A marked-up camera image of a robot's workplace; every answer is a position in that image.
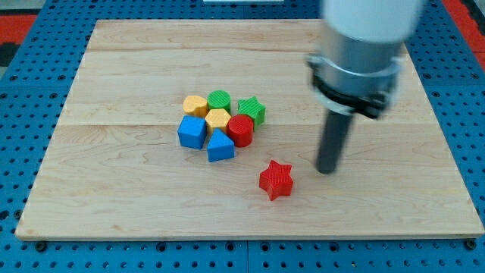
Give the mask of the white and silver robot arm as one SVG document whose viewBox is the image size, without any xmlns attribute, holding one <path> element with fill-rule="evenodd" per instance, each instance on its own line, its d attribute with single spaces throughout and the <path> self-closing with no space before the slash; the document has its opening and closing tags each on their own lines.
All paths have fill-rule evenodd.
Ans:
<svg viewBox="0 0 485 273">
<path fill-rule="evenodd" d="M 323 0 L 321 38 L 307 56 L 318 100 L 341 115 L 378 118 L 396 102 L 400 50 L 424 0 Z"/>
</svg>

